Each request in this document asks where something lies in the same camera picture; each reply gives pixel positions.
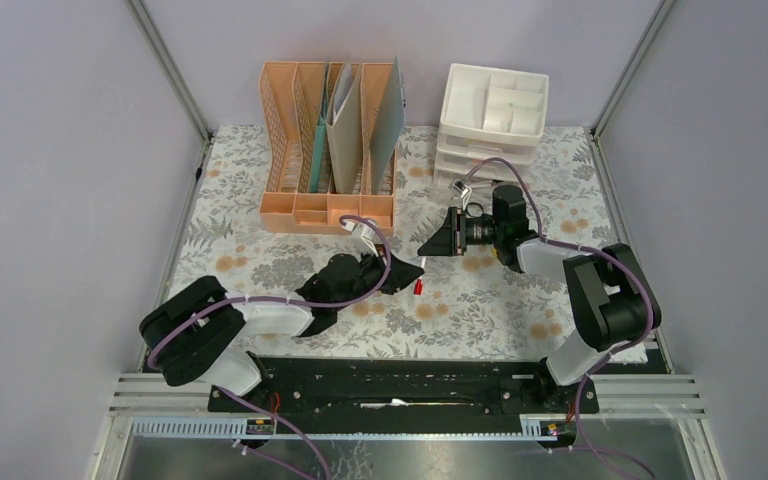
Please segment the teal folder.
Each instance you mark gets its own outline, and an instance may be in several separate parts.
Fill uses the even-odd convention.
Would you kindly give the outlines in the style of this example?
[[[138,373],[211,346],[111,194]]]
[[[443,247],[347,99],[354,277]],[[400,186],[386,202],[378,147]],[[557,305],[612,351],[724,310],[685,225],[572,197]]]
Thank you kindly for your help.
[[[324,63],[324,73],[323,73],[323,79],[322,79],[317,124],[314,131],[313,155],[311,159],[311,171],[310,171],[310,177],[308,182],[309,193],[317,193],[319,189],[321,163],[324,155],[325,139],[326,139],[325,123],[326,123],[327,109],[328,109],[328,102],[329,102],[329,93],[328,93],[329,73],[330,73],[329,62],[326,61]]]

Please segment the light blue folder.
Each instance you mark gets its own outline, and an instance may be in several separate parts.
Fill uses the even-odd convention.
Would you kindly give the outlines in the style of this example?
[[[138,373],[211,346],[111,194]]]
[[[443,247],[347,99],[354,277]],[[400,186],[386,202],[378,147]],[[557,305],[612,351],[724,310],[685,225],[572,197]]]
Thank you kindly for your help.
[[[405,123],[405,93],[397,57],[387,79],[370,138],[370,191],[378,194]]]

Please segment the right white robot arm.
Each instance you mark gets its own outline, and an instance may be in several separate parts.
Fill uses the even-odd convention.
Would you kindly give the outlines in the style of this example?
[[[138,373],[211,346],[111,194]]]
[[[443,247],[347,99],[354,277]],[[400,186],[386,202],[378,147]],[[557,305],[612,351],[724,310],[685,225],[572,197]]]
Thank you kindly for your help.
[[[572,400],[573,384],[658,328],[661,310],[628,245],[593,249],[542,237],[530,226],[526,198],[521,188],[501,185],[490,213],[471,217],[464,207],[449,208],[418,254],[461,256],[472,245],[491,245],[509,270],[566,285],[575,329],[543,360],[533,386],[537,405],[557,412]]]

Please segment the white plastic drawer unit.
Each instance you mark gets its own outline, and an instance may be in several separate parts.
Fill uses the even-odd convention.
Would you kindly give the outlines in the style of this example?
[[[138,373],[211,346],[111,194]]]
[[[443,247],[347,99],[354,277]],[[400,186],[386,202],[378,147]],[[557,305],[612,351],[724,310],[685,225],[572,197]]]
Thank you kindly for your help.
[[[433,181],[445,186],[481,161],[499,157],[474,174],[481,184],[530,180],[546,128],[550,77],[453,63],[439,120]]]

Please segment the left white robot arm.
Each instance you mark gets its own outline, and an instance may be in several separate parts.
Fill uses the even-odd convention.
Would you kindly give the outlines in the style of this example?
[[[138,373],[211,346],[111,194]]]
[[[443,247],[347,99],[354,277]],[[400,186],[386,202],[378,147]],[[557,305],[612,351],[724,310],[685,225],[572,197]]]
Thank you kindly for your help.
[[[332,327],[339,312],[367,295],[399,293],[423,274],[418,265],[386,254],[332,256],[291,297],[229,296],[215,276],[203,276],[139,324],[150,368],[171,387],[202,382],[231,391],[248,411],[269,401],[266,373],[251,353],[235,353],[243,337],[307,338]]]

